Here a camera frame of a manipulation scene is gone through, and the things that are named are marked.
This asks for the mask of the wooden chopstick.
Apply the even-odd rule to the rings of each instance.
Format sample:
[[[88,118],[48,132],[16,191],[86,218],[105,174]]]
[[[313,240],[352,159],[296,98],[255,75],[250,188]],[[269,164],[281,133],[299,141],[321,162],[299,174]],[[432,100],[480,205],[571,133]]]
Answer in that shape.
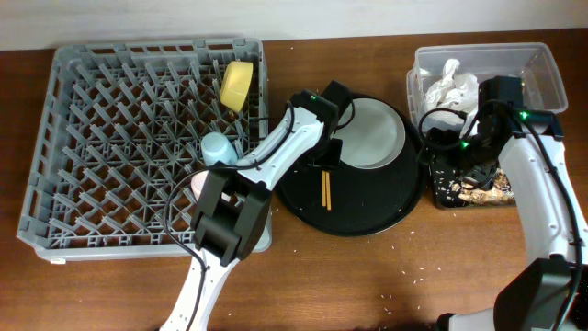
[[[322,170],[322,206],[326,208],[327,206],[327,196],[326,196],[326,172]]]
[[[326,193],[326,196],[327,196],[327,206],[326,206],[326,209],[328,211],[330,211],[332,209],[331,186],[330,186],[330,173],[328,171],[325,171],[325,172],[326,172],[326,189],[327,189],[327,191],[326,191],[327,192]]]

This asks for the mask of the food scraps with rice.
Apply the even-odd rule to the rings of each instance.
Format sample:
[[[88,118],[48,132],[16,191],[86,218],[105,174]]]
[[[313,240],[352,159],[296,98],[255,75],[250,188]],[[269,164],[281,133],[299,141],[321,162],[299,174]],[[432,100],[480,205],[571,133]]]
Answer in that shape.
[[[474,188],[459,180],[456,171],[435,170],[433,192],[438,208],[492,207],[515,205],[515,195],[504,171],[496,170],[487,186]]]

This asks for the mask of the grey round plate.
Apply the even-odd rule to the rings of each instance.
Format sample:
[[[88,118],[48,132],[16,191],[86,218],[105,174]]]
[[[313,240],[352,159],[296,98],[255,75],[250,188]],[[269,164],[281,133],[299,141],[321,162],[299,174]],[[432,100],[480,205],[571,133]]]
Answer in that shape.
[[[339,120],[333,137],[343,142],[341,161],[363,170],[378,169],[401,153],[406,133],[399,113],[374,98],[355,98]]]

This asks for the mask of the white napkin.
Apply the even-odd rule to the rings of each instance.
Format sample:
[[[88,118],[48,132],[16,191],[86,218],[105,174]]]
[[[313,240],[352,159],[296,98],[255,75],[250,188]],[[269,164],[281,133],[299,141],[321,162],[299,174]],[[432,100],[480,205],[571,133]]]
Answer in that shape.
[[[439,111],[429,115],[424,126],[427,129],[459,131],[463,137],[478,111],[478,87],[476,75],[472,73],[459,74],[460,61],[448,59],[442,70],[442,77],[434,82],[425,93],[426,111],[435,108],[448,108],[466,114],[466,120],[459,116]]]

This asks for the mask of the blue plastic cup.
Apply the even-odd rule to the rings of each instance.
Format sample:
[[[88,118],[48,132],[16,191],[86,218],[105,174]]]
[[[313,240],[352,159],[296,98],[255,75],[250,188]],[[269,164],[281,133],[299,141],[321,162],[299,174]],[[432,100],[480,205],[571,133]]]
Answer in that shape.
[[[200,148],[206,166],[214,166],[218,162],[234,166],[237,161],[235,149],[229,139],[220,132],[207,133],[200,142]]]

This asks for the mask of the yellow bowl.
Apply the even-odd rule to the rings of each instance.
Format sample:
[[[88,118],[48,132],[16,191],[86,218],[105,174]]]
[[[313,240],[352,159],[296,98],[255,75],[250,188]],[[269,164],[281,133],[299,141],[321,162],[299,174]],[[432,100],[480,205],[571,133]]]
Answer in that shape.
[[[249,93],[254,65],[233,61],[226,68],[220,88],[220,102],[234,112],[240,112]]]

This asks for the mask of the pink plastic cup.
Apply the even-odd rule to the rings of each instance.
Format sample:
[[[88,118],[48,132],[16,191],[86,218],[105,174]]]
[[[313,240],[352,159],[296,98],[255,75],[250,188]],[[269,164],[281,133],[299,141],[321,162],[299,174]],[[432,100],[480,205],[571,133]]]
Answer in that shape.
[[[208,171],[202,171],[191,178],[190,188],[196,201],[199,201],[199,197],[206,182],[207,176]]]

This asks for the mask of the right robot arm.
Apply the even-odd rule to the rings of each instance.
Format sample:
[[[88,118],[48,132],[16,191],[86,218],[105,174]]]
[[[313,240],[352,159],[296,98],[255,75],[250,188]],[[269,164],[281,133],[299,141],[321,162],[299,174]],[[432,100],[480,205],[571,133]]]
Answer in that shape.
[[[565,164],[563,134],[547,111],[493,105],[474,121],[476,135],[424,148],[458,168],[496,163],[514,193],[527,267],[493,307],[443,314],[440,330],[584,330],[587,327],[587,225]]]

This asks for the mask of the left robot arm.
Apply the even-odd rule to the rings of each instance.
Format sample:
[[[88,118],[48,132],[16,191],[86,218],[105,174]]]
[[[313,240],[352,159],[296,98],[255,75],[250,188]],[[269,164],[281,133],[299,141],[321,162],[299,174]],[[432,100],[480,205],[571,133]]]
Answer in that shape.
[[[194,244],[174,242],[191,257],[190,270],[164,330],[204,330],[222,287],[236,265],[253,252],[266,227],[272,194],[296,163],[331,170],[342,142],[333,134],[353,106],[343,88],[292,96],[278,126],[236,165],[203,169],[204,184],[189,227]]]

